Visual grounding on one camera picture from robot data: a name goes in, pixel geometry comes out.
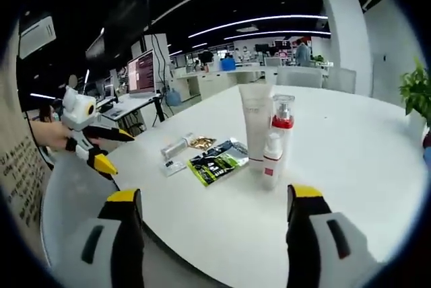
white tube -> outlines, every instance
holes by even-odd
[[[271,88],[272,85],[267,84],[239,85],[247,131],[249,164],[256,170],[262,170],[265,138],[271,125]]]

